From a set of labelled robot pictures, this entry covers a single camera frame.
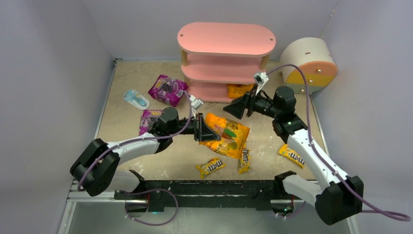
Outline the large orange gummy candy bag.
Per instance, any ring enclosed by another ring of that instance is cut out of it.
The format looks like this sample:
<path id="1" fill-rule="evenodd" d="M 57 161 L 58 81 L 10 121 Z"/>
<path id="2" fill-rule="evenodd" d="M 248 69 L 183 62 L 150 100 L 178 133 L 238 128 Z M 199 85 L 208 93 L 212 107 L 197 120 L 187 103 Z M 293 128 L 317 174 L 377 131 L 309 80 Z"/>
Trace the large orange gummy candy bag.
<path id="1" fill-rule="evenodd" d="M 213 113 L 206 115 L 205 122 L 221 139 L 200 142 L 199 144 L 218 154 L 239 159 L 242 156 L 250 128 L 231 119 L 218 117 Z"/>

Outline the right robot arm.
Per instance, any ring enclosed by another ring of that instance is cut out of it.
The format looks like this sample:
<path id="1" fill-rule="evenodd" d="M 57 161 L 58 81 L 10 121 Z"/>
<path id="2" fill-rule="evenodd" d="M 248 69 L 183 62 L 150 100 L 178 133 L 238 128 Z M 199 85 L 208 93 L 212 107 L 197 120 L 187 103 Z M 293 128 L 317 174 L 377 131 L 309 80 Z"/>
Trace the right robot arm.
<path id="1" fill-rule="evenodd" d="M 310 128 L 295 112 L 294 91 L 287 86 L 275 90 L 273 98 L 254 90 L 234 99 L 223 111 L 242 119 L 254 112 L 272 117 L 274 132 L 304 160 L 317 182 L 301 178 L 295 172 L 275 177 L 279 193 L 297 196 L 313 206 L 320 219 L 333 225 L 362 211 L 364 184 L 358 176 L 350 177 L 337 166 L 315 142 Z"/>

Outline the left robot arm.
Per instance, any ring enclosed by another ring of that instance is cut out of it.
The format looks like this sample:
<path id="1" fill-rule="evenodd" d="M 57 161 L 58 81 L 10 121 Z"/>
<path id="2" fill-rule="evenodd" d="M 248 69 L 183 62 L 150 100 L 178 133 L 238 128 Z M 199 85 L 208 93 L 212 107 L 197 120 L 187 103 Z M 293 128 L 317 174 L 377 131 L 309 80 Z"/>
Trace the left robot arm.
<path id="1" fill-rule="evenodd" d="M 167 149 L 177 135 L 193 135 L 197 142 L 220 140 L 198 113 L 194 117 L 180 119 L 174 107 L 165 108 L 148 132 L 118 142 L 92 140 L 70 168 L 70 174 L 78 182 L 77 189 L 89 196 L 97 196 L 106 190 L 133 192 L 141 179 L 136 172 L 120 173 L 120 164 L 140 156 L 154 155 Z"/>

